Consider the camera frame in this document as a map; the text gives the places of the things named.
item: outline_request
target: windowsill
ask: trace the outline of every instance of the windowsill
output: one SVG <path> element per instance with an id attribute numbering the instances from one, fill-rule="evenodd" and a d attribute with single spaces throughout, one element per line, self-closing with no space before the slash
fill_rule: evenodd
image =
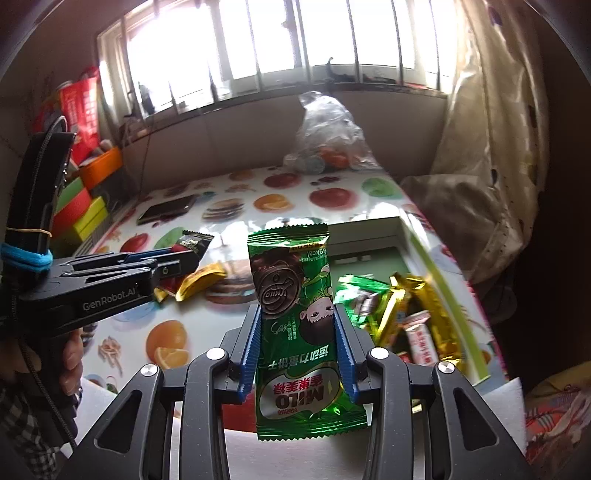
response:
<path id="1" fill-rule="evenodd" d="M 429 89 L 421 85 L 400 86 L 384 83 L 334 83 L 330 85 L 330 89 L 334 92 L 392 92 L 424 95 L 444 99 L 447 98 L 446 93 Z M 144 125 L 138 122 L 136 125 L 131 126 L 131 129 L 135 129 L 136 131 L 130 135 L 129 143 L 138 141 L 148 134 L 158 132 L 177 123 L 222 108 L 241 105 L 248 102 L 256 102 L 258 100 L 265 100 L 269 98 L 299 95 L 301 93 L 309 92 L 310 90 L 319 90 L 321 92 L 325 92 L 327 90 L 327 84 L 325 82 L 316 83 L 313 85 L 306 83 L 305 85 L 277 87 L 275 89 L 263 90 L 262 92 L 248 93 L 245 95 L 228 98 L 226 100 L 220 100 L 201 108 L 185 107 L 184 109 L 179 109 L 178 115 L 176 114 L 175 107 L 171 106 L 146 118 L 144 120 Z"/>

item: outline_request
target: finger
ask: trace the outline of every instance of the finger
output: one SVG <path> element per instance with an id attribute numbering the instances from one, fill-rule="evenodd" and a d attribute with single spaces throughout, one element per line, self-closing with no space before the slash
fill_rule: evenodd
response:
<path id="1" fill-rule="evenodd" d="M 66 395 L 72 395 L 76 392 L 80 379 L 82 377 L 82 363 L 79 363 L 73 370 L 68 370 L 60 377 L 61 389 Z"/>
<path id="2" fill-rule="evenodd" d="M 70 339 L 66 342 L 64 347 L 64 366 L 68 370 L 72 370 L 82 360 L 84 354 L 84 347 L 82 345 L 82 329 L 74 330 L 70 334 Z"/>

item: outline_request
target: red bag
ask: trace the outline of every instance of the red bag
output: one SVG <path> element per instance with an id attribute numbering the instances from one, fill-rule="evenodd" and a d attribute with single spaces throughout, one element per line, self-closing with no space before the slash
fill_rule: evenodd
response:
<path id="1" fill-rule="evenodd" d="M 96 107 L 96 78 L 88 78 L 68 85 L 59 91 L 60 106 L 68 122 L 68 130 L 75 132 L 72 161 L 79 165 L 99 146 L 98 110 Z"/>

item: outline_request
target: milo snack package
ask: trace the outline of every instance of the milo snack package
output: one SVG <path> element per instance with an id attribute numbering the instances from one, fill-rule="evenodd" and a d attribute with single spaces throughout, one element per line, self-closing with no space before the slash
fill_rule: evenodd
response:
<path id="1" fill-rule="evenodd" d="M 340 382 L 328 237 L 324 224 L 248 236 L 262 309 L 256 369 L 261 440 L 318 437 L 367 426 L 365 409 L 350 401 Z"/>

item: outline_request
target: blue hair tie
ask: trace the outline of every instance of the blue hair tie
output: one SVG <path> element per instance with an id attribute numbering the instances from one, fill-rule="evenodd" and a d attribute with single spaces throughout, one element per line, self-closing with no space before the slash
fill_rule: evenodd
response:
<path id="1" fill-rule="evenodd" d="M 53 255 L 50 250 L 44 255 L 36 254 L 6 243 L 0 247 L 0 258 L 8 265 L 32 272 L 49 270 L 53 263 Z"/>

